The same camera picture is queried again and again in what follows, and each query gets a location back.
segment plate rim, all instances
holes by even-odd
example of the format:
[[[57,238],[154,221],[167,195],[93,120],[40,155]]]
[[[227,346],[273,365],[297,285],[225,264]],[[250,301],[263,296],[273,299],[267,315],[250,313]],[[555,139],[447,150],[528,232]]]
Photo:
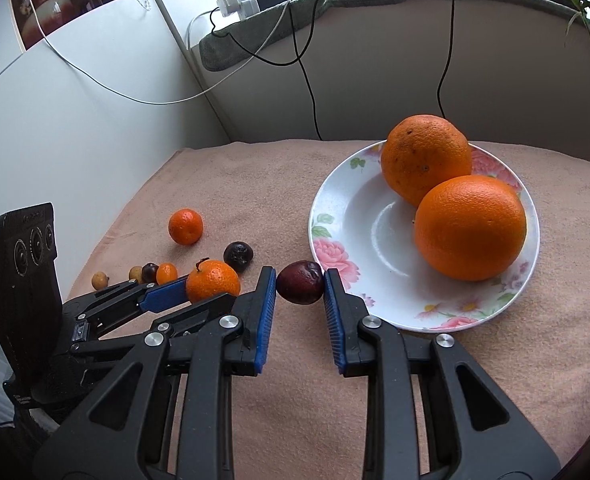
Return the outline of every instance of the plate rim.
[[[310,229],[310,225],[312,224],[313,221],[313,210],[315,209],[315,204],[317,203],[317,200],[319,198],[319,194],[322,191],[322,188],[326,185],[326,182],[333,176],[333,174],[335,173],[335,171],[339,170],[339,168],[341,168],[344,164],[348,163],[350,164],[350,160],[352,158],[355,158],[355,156],[357,156],[358,154],[364,152],[365,150],[369,150],[370,148],[372,148],[373,146],[377,146],[379,144],[382,144],[384,142],[387,142],[386,139],[385,140],[378,140],[377,142],[373,142],[372,144],[369,144],[368,146],[364,146],[363,148],[361,148],[360,150],[358,150],[357,152],[353,153],[352,155],[349,155],[348,157],[346,157],[342,162],[340,162],[324,179],[324,181],[322,182],[322,184],[320,184],[319,188],[317,189],[317,192],[315,193],[315,198],[313,199],[313,202],[310,205],[310,211],[309,211],[309,219],[308,219],[308,223],[307,223],[307,232],[308,232],[308,236],[309,236],[309,248],[310,248],[310,252],[313,255],[313,259],[314,261],[321,266],[319,259],[317,257],[317,254],[315,254],[315,247],[313,245],[313,235]],[[537,235],[537,246],[535,248],[535,255],[533,257],[533,263],[530,267],[530,272],[528,272],[526,278],[524,279],[524,283],[521,286],[520,290],[518,290],[518,292],[515,294],[514,297],[510,298],[510,300],[507,301],[507,303],[502,306],[501,308],[499,308],[496,312],[492,313],[490,316],[485,317],[483,319],[479,319],[478,321],[474,322],[474,323],[469,323],[466,325],[462,325],[462,326],[457,326],[454,328],[410,328],[408,326],[404,326],[398,323],[394,323],[391,321],[388,321],[385,319],[386,322],[390,323],[391,325],[395,326],[396,328],[400,329],[400,330],[406,330],[408,332],[419,332],[419,333],[429,333],[429,334],[434,334],[434,333],[451,333],[451,332],[460,332],[462,330],[467,330],[469,328],[475,328],[476,326],[481,325],[482,323],[485,323],[486,321],[490,321],[491,319],[494,319],[495,317],[499,316],[502,312],[504,312],[509,306],[511,306],[515,300],[521,295],[522,292],[524,292],[524,290],[526,289],[526,287],[528,286],[528,283],[530,282],[531,277],[533,276],[533,273],[535,272],[535,267],[537,266],[537,261],[539,260],[539,249],[540,249],[540,245],[541,245],[541,232],[540,232],[540,227],[539,227],[539,215],[537,215],[537,208],[535,207],[535,202],[533,201],[530,192],[528,191],[528,188],[526,188],[526,185],[522,182],[521,178],[510,168],[510,166],[508,166],[508,164],[506,164],[503,160],[501,160],[499,157],[497,157],[496,155],[493,155],[492,153],[488,152],[488,150],[485,150],[483,148],[480,148],[478,145],[474,144],[473,142],[468,142],[469,146],[474,147],[476,150],[480,150],[481,152],[486,153],[486,155],[491,156],[492,158],[494,158],[494,160],[498,161],[499,163],[501,163],[501,165],[506,168],[508,171],[510,171],[512,173],[512,176],[515,177],[515,179],[517,179],[517,181],[520,183],[521,188],[523,189],[523,191],[526,193],[526,196],[528,197],[528,200],[530,200],[530,203],[532,203],[533,206],[533,213],[534,213],[534,224],[536,227],[536,235]]]

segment white plate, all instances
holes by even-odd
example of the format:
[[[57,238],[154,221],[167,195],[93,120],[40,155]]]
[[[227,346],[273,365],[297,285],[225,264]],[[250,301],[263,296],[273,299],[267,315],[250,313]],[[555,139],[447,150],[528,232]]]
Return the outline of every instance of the white plate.
[[[457,332],[504,311],[520,295],[539,253],[539,221],[528,191],[501,160],[471,144],[473,174],[509,184],[526,211],[526,241],[515,262],[483,282],[440,274],[413,241],[416,208],[397,195],[381,174],[385,141],[350,156],[319,188],[309,217],[315,260],[339,270],[345,290],[363,298],[374,316],[414,332]]]

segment tangerine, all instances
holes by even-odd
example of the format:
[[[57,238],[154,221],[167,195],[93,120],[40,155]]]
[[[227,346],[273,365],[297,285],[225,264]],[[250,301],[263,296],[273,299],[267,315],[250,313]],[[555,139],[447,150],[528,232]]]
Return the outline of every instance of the tangerine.
[[[180,245],[193,245],[200,239],[203,231],[201,216],[192,209],[175,211],[168,220],[168,234]]]
[[[415,207],[433,187],[456,176],[470,175],[473,167],[464,134],[434,115],[415,115],[395,126],[380,161],[389,186]]]
[[[415,215],[415,244],[433,269],[456,280],[504,272],[526,239],[526,213],[510,186],[485,175],[431,189]]]
[[[159,264],[157,272],[155,273],[155,281],[158,285],[172,282],[177,279],[177,268],[170,263]]]
[[[200,260],[186,279],[186,295],[191,303],[223,292],[238,296],[240,288],[239,277],[232,267],[208,258]]]

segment silver bolt head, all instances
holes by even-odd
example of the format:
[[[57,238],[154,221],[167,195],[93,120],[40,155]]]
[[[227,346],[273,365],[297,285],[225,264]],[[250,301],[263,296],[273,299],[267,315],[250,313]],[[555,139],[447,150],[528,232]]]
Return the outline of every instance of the silver bolt head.
[[[381,326],[381,320],[377,316],[364,316],[361,318],[361,322],[368,328],[379,328]]]
[[[450,348],[455,344],[455,338],[450,334],[438,334],[435,341],[439,346],[443,346],[444,348]]]
[[[159,332],[151,332],[144,338],[144,343],[148,346],[160,346],[164,342],[164,336]]]
[[[219,326],[222,328],[235,328],[239,324],[236,316],[223,316],[219,320]]]

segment black cable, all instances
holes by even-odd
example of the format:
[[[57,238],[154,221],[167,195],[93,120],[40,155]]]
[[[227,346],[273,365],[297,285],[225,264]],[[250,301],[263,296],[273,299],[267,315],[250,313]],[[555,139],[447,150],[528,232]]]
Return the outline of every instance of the black cable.
[[[441,116],[445,119],[444,108],[441,106],[441,85],[444,83],[448,67],[450,66],[450,58],[453,54],[453,28],[455,24],[455,0],[451,0],[452,5],[450,7],[450,40],[448,41],[448,59],[446,60],[446,66],[444,67],[444,73],[441,75],[440,84],[437,87],[437,104],[440,105]]]
[[[315,96],[313,95],[313,89],[310,87],[309,75],[306,73],[304,64],[302,63],[299,52],[297,51],[297,37],[295,36],[295,23],[293,22],[293,12],[291,11],[291,4],[288,4],[288,6],[289,17],[291,19],[291,30],[293,31],[293,48],[295,49],[295,56],[297,57],[297,61],[299,62],[299,67],[301,68],[301,72],[304,75],[304,79],[306,80],[306,86],[309,88],[310,101],[313,103],[313,122],[315,123],[315,132],[317,133],[319,140],[323,141],[324,139],[322,139],[322,135],[319,133],[319,126],[317,125],[317,104],[315,102]]]
[[[313,38],[313,30],[315,29],[315,11],[317,10],[317,4],[319,3],[319,1],[320,0],[315,0],[315,2],[313,3],[313,13],[312,13],[312,16],[310,19],[309,38],[306,40],[306,44],[304,45],[304,49],[301,51],[301,53],[297,50],[297,37],[295,35],[295,23],[293,21],[293,12],[291,10],[291,3],[290,3],[290,1],[286,2],[286,5],[288,6],[288,9],[289,9],[289,17],[291,19],[291,31],[293,33],[293,47],[295,49],[295,59],[293,59],[292,61],[285,62],[285,63],[278,63],[278,62],[270,61],[268,59],[264,59],[264,57],[258,56],[256,53],[251,52],[250,50],[245,48],[238,40],[235,39],[235,37],[230,32],[226,32],[223,36],[219,36],[219,35],[215,34],[215,23],[213,22],[213,13],[218,9],[218,7],[211,10],[211,13],[209,14],[209,19],[211,20],[211,24],[213,25],[213,28],[211,29],[211,34],[213,36],[215,36],[216,38],[226,38],[227,36],[230,36],[230,39],[233,40],[238,47],[240,47],[242,50],[244,50],[244,52],[246,52],[247,54],[250,54],[253,57],[257,57],[260,61],[268,63],[269,65],[272,65],[272,66],[290,66],[292,64],[299,63],[299,67],[301,68],[301,72],[304,75],[304,79],[306,81],[306,86],[309,89],[310,101],[312,102],[312,105],[313,105],[313,122],[315,123],[315,132],[316,132],[319,140],[323,141],[324,139],[322,138],[322,135],[319,133],[319,125],[317,124],[317,103],[315,102],[315,95],[313,94],[313,89],[310,85],[309,75],[307,74],[306,68],[304,67],[304,64],[302,63],[302,60],[301,60],[301,58],[304,56],[307,49],[309,48],[310,41]]]
[[[215,23],[213,22],[213,12],[215,12],[217,10],[213,9],[211,10],[211,13],[209,14],[209,19],[211,20],[211,24],[213,25],[213,28],[211,29],[211,34],[213,36],[215,36],[216,38],[226,38],[227,36],[230,36],[230,39],[233,40],[235,42],[235,44],[240,47],[244,52],[246,52],[247,54],[253,56],[253,57],[257,57],[260,61],[264,61],[265,63],[268,63],[269,65],[273,65],[273,66],[290,66],[292,64],[297,63],[302,56],[304,56],[304,54],[306,53],[307,49],[309,48],[309,44],[310,44],[310,40],[313,38],[313,29],[315,28],[315,11],[317,10],[317,4],[319,3],[320,0],[315,0],[315,3],[313,4],[313,16],[310,20],[310,32],[309,32],[309,38],[306,41],[306,44],[304,45],[304,49],[301,51],[301,53],[292,61],[288,61],[286,63],[277,63],[274,61],[270,61],[268,59],[264,59],[261,56],[258,56],[256,53],[248,50],[246,47],[244,47],[238,40],[235,39],[235,37],[230,33],[230,32],[226,32],[223,36],[219,36],[217,34],[215,34]]]

